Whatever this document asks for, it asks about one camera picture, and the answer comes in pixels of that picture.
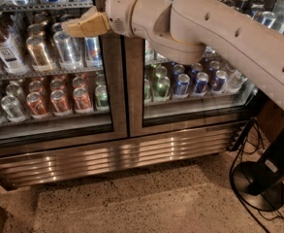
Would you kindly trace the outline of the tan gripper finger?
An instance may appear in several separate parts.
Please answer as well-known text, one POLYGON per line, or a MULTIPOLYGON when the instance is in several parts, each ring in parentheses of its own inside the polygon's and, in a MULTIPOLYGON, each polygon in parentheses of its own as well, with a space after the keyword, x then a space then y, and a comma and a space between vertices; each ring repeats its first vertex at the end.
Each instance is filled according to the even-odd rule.
POLYGON ((89 9, 80 18, 63 22, 62 28, 71 37, 77 38, 96 37, 110 31, 107 14, 98 12, 96 7, 89 9))

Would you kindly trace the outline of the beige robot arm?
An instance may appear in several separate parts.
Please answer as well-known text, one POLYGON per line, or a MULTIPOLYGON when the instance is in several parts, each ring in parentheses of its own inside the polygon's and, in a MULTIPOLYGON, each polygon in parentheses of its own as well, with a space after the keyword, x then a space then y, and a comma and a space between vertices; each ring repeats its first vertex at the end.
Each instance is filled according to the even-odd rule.
POLYGON ((218 0, 106 0, 62 24, 72 37, 139 37, 169 60, 193 64, 212 48, 284 111, 284 35, 218 0))

